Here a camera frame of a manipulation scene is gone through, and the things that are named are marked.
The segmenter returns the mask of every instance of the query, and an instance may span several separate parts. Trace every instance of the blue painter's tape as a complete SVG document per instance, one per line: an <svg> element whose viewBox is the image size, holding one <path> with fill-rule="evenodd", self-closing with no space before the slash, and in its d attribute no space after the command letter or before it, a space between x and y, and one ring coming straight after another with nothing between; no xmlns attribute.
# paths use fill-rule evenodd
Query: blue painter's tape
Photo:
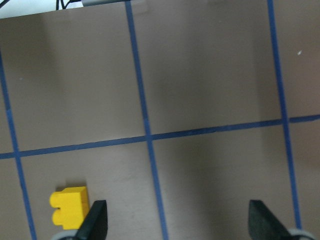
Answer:
<svg viewBox="0 0 320 240"><path fill-rule="evenodd" d="M290 123L293 123L293 124L311 122L316 120L320 120L320 115L298 116L298 117L291 117L289 119ZM181 138L181 137L201 135L201 134L212 134L217 132L236 131L236 130L244 130L244 129L252 129L252 128L263 128L263 127L270 127L270 126L276 126L281 124L282 124L281 119L274 119L274 120L266 120L266 121L231 124L231 125L224 125L224 126L205 127L205 128L190 129L190 130L184 130L184 131L159 133L159 134L153 134L151 135L151 137L152 137L152 140L172 139L172 138ZM145 141L147 141L146 136L135 136L135 137L112 139L112 140L105 140L105 141L98 141L98 142L88 142L88 143L76 144L76 145L48 147L48 148L42 148L42 149L21 151L20 157L63 153L63 152L76 151L76 150L82 150L82 149L94 149L94 148L101 148L101 147L107 147L107 146L139 143L139 142L145 142ZM0 153L0 160L10 159L14 157L15 156L13 152Z"/></svg>
<svg viewBox="0 0 320 240"><path fill-rule="evenodd" d="M24 171L23 171L21 158L20 158L17 135L16 135L15 125L14 125L14 119L12 116L12 111L11 111L11 106L10 106L9 93L8 93L8 88L7 88L7 83L6 83L6 76L5 76L5 70L4 70L4 66L3 66L1 52L0 52L0 81L1 81L2 94L3 94L3 99L4 99L4 105L5 105L6 118L7 118L7 122L9 125L9 131L10 131L10 135L11 135L13 156L15 158L16 169L18 172L20 186L22 189L24 208L25 208L26 217L28 220L29 230L30 230L32 240L37 240L35 225L34 225L34 221L33 221L33 217L32 217L32 211L31 211L31 207L30 207L29 197L28 197L27 185L26 185Z"/></svg>
<svg viewBox="0 0 320 240"><path fill-rule="evenodd" d="M148 153L149 153L149 160L150 160L150 164L151 164L151 172L152 172L153 185L154 185L156 202L157 202L157 207L158 207L159 219L160 219L160 224L161 224L162 237L163 237L163 240L169 240L165 210L164 210L160 182L159 182L159 176L158 176L156 157L155 157L154 146L153 146L153 142L152 142L151 130L150 130L150 125L149 125L147 102L146 102L146 96L145 96L145 90L144 90L144 84L143 84L143 78L142 78L142 72L141 72L141 65L140 65L140 59L139 59L138 44L137 44L136 31L135 31L135 23L134 23L134 17L133 17L132 6L131 6L130 1L125 2L125 11L126 11L128 28L129 28L129 33L130 33L135 74L136 74L138 90L139 90L139 97L140 97L141 110L142 110L142 116L143 116L146 143L147 143L147 148L148 148Z"/></svg>
<svg viewBox="0 0 320 240"><path fill-rule="evenodd" d="M185 131L175 131L175 132L154 134L152 135L152 139L160 140L160 139L181 138L181 137L201 135L201 134L212 134L216 132L227 132L227 131L244 130L244 129L252 129L252 128L270 127L270 126L276 126L281 124L282 124L281 119L275 119L275 120L240 123L240 124L233 124L233 125L214 126L214 127L198 128L198 129L185 130Z"/></svg>
<svg viewBox="0 0 320 240"><path fill-rule="evenodd" d="M292 124L295 123L305 123L305 122L312 122L320 120L320 114L318 115L310 115L310 116L296 116L296 117L290 117L289 121Z"/></svg>
<svg viewBox="0 0 320 240"><path fill-rule="evenodd" d="M13 152L6 152L6 153L0 153L0 160L1 159L12 159L15 155Z"/></svg>
<svg viewBox="0 0 320 240"><path fill-rule="evenodd" d="M286 106L285 89L284 89L284 83L283 83L282 71L281 71L281 62L280 62L280 56L279 56L276 18L275 18L273 0L267 0L267 5L268 5L268 14L269 14L269 26L270 26L270 33L271 33L273 60L274 60L274 67L275 67L275 74L276 74L276 83L277 83L278 95L279 95L279 101L280 101L280 110L281 110L281 118L282 118L283 132L284 132L285 148L286 148L287 162L288 162L288 168L289 168L289 177L290 177L290 184L291 184L291 194L292 194L292 202L293 202L293 209L294 209L295 225L298 229L301 229L302 223L301 223L301 217L300 217L299 198L298 198L298 190L297 190L297 184L296 184L294 158L293 158L292 145L291 145L291 139L290 139L289 119L288 119L288 112L287 112L287 106Z"/></svg>
<svg viewBox="0 0 320 240"><path fill-rule="evenodd" d="M62 152L69 152L69 151L76 151L82 149L94 149L94 148L101 148L107 146L115 146L115 145L122 145L122 144L133 144L146 141L145 136L135 136L135 137L127 137L127 138L120 138L120 139L113 139L113 140L106 140L106 141L98 141L98 142L89 142L77 145L67 145L67 146L56 146L56 147L49 147L49 148L42 148L42 149L35 149L35 150L27 150L21 151L21 157L28 157L28 156L35 156L35 155L43 155L43 154L54 154L54 153L62 153Z"/></svg>

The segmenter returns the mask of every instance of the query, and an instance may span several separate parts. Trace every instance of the blue tape line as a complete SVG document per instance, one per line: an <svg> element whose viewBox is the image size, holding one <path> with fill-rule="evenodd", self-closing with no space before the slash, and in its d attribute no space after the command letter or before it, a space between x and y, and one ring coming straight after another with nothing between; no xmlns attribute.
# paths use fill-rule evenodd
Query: blue tape line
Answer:
<svg viewBox="0 0 320 240"><path fill-rule="evenodd" d="M296 116L296 117L290 117L289 121L292 124L296 123L305 123L305 122L312 122L320 120L320 114L319 115L310 115L310 116Z"/></svg>
<svg viewBox="0 0 320 240"><path fill-rule="evenodd" d="M311 122L316 120L320 120L320 115L291 117L289 119L289 122L295 124L295 123ZM274 120L248 122L248 123L240 123L240 124L232 124L232 125L224 125L224 126L205 127L205 128L190 129L190 130L184 130L184 131L159 133L159 134L153 134L151 137L152 137L152 140L172 139L172 138L181 138L181 137L194 136L194 135L212 134L217 132L270 127L270 126L276 126L281 124L282 124L281 119L274 119ZM76 150L82 150L82 149L94 149L94 148L101 148L101 147L107 147L107 146L139 143L139 142L145 142L145 141L146 141L146 136L135 136L135 137L112 139L112 140L105 140L105 141L98 141L98 142L89 142L89 143L76 144L76 145L48 147L48 148L41 148L41 149L35 149L35 150L21 151L20 157L63 153L63 152L76 151ZM0 160L11 159L14 157L15 156L13 152L0 153Z"/></svg>
<svg viewBox="0 0 320 240"><path fill-rule="evenodd" d="M6 153L0 153L0 160L1 159L12 159L15 155L13 152L6 152Z"/></svg>
<svg viewBox="0 0 320 240"><path fill-rule="evenodd" d="M252 128L261 128L261 127L276 126L281 124L282 124L282 120L276 119L276 120L240 123L240 124L233 124L233 125L214 126L214 127L198 128L198 129L185 130L185 131L175 131L175 132L154 134L152 135L152 139L160 140L160 139L181 138L186 136L211 134L216 132L227 132L227 131L252 129Z"/></svg>
<svg viewBox="0 0 320 240"><path fill-rule="evenodd" d="M278 95L279 95L279 101L280 101L285 148L286 148L287 162L288 162L288 168L289 168L295 225L298 229L301 229L302 223L301 223L301 217L300 217L298 190L297 190L297 184L296 184L294 158L293 158L291 139L290 139L289 119L288 119L288 113L287 113L287 107L286 107L285 89L283 84L281 63L280 63L280 56L279 56L277 28L276 28L276 19L275 19L273 0L267 0L267 5L268 5L268 14L269 14L269 25L270 25L270 33L271 33L273 60L274 60L274 67L275 67L275 74L276 74L276 83L277 83Z"/></svg>
<svg viewBox="0 0 320 240"><path fill-rule="evenodd" d="M8 88L7 88L7 83L6 83L5 70L4 70L1 52L0 52L0 81L1 81L5 111L6 111L6 118L7 118L7 122L9 125L9 131L10 131L10 135L11 135L13 156L15 158L16 169L18 172L20 186L22 189L23 202L24 202L26 217L28 220L29 230L30 230L32 240L37 240L35 225L34 225L34 221L33 221L33 217L32 217L29 197L28 197L27 185L26 185L25 176L24 176L24 170L23 170L21 158L20 158L17 135L16 135L15 125L14 125L14 119L12 116L12 111L11 111L11 106L10 106L9 93L8 93Z"/></svg>
<svg viewBox="0 0 320 240"><path fill-rule="evenodd" d="M62 152L69 152L69 151L76 151L82 149L94 149L94 148L101 148L107 146L115 146L115 145L123 145L123 144L133 144L146 141L145 136L135 136L135 137L127 137L121 139L113 139L113 140L106 140L106 141L98 141L98 142L89 142L77 145L67 145L67 146L56 146L56 147L49 147L49 148L42 148L36 150L27 150L21 151L21 157L29 157L35 155L43 155L43 154L54 154L54 153L62 153Z"/></svg>
<svg viewBox="0 0 320 240"><path fill-rule="evenodd" d="M134 67L135 67L135 74L136 74L139 96L140 96L143 124L144 124L146 142L147 142L149 159L150 159L150 164L151 164L151 172L152 172L153 185L154 185L156 202L157 202L157 207L158 207L158 213L159 213L159 218L160 218L162 237L163 237L163 240L169 240L166 217L165 217L165 210L164 210L163 200L162 200L162 196L161 196L161 188L160 188L160 182L159 182L159 176L158 176L158 170L157 170L157 163L156 163L154 146L153 146L153 142L152 142L151 130L150 130L150 125L149 125L147 102L146 102L146 96L145 96L145 90L144 90L144 84L143 84L143 78L142 78L142 72L141 72L141 65L140 65L140 59L139 59L134 17L133 17L132 7L131 7L130 1L125 2L125 11L126 11L126 16L127 16L130 39L131 39L131 48L132 48L133 61L134 61Z"/></svg>

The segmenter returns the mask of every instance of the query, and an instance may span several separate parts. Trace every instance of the gray floor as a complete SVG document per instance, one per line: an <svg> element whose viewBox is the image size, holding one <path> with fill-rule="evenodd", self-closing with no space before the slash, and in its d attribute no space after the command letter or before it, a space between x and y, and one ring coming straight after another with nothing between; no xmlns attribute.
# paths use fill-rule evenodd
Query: gray floor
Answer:
<svg viewBox="0 0 320 240"><path fill-rule="evenodd" d="M275 1L289 117L320 114L320 2ZM265 0L133 0L152 134L281 118ZM124 3L0 20L21 151L145 135ZM0 95L0 154L13 151ZM290 124L302 225L320 237L320 122ZM281 125L154 140L171 240L249 239L250 199L295 219ZM145 141L21 158L39 240L57 188L107 199L109 240L161 240ZM0 239L31 240L13 158Z"/></svg>

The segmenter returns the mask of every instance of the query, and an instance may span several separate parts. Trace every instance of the white object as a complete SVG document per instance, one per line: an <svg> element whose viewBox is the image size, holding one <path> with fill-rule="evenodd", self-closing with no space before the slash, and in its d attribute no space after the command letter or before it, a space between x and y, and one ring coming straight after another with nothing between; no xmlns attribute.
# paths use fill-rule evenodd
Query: white object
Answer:
<svg viewBox="0 0 320 240"><path fill-rule="evenodd" d="M51 240L60 240L65 237L74 237L77 233L77 230L66 230L66 231L61 231L57 234L55 234Z"/></svg>
<svg viewBox="0 0 320 240"><path fill-rule="evenodd" d="M299 240L310 240L310 238L317 240L315 238L315 236L313 236L310 232L305 231L305 230L301 230L301 229L296 229L296 228L291 228L288 230L289 233L293 236L297 236L297 235L303 235L303 236L307 236L307 237L301 237Z"/></svg>

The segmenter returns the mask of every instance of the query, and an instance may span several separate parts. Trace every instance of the yellow lego brick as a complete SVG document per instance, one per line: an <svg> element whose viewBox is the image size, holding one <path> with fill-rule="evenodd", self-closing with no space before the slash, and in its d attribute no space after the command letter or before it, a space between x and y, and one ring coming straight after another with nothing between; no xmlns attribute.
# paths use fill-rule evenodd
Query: yellow lego brick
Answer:
<svg viewBox="0 0 320 240"><path fill-rule="evenodd" d="M89 212L87 187L67 187L50 196L50 205L58 208L52 215L54 225L64 230L79 229Z"/></svg>

